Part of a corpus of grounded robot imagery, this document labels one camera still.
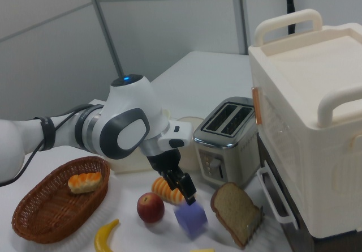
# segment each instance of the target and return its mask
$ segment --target white wall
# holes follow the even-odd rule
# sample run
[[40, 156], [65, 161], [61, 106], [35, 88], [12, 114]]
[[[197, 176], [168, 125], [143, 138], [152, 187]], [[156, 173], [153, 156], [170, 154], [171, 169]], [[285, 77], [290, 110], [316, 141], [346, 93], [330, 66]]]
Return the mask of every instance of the white wall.
[[233, 0], [99, 0], [125, 74], [153, 80], [191, 51], [245, 54]]
[[[264, 20], [287, 13], [286, 0], [245, 0], [249, 44], [254, 43], [255, 28]], [[295, 10], [312, 8], [320, 12], [324, 25], [362, 24], [362, 0], [294, 0]], [[296, 32], [309, 29], [310, 23], [296, 25]], [[266, 40], [287, 34], [287, 28], [271, 32]]]
[[0, 0], [0, 118], [106, 99], [117, 78], [91, 0]]

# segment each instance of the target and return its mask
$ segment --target croissant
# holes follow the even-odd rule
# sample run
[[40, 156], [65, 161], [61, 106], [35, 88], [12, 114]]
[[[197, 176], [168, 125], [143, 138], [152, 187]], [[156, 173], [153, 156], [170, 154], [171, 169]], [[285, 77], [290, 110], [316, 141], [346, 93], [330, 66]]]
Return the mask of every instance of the croissant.
[[163, 177], [157, 178], [152, 184], [152, 192], [159, 195], [162, 200], [178, 205], [184, 197], [178, 188], [171, 191], [169, 184]]
[[102, 181], [101, 172], [75, 174], [68, 180], [68, 186], [72, 193], [81, 194], [95, 191]]

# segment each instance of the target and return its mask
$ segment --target wicker basket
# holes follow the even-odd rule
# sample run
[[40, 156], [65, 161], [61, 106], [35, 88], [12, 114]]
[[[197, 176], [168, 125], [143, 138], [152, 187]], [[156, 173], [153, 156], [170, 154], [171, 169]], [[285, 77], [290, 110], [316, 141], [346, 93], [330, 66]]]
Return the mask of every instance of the wicker basket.
[[[101, 172], [96, 191], [73, 194], [68, 180], [74, 174]], [[47, 175], [17, 206], [12, 228], [26, 240], [40, 244], [61, 241], [75, 232], [102, 203], [108, 191], [110, 167], [100, 157], [69, 161]]]

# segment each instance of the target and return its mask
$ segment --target red apple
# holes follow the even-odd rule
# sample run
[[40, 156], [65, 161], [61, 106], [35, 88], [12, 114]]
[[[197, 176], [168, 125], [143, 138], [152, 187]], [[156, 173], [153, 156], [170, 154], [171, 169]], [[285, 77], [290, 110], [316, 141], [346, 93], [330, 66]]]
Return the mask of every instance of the red apple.
[[137, 212], [145, 223], [159, 221], [165, 213], [165, 204], [155, 193], [145, 193], [137, 201]]

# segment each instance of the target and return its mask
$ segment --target yellow banana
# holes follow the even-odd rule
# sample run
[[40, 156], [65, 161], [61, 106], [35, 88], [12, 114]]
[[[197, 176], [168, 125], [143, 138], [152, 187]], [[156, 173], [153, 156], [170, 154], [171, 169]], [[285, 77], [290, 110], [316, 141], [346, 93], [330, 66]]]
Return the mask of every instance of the yellow banana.
[[97, 231], [97, 234], [94, 238], [94, 248], [96, 252], [112, 252], [112, 250], [108, 247], [107, 240], [109, 233], [112, 229], [118, 225], [119, 220], [115, 219], [109, 224], [103, 225]]

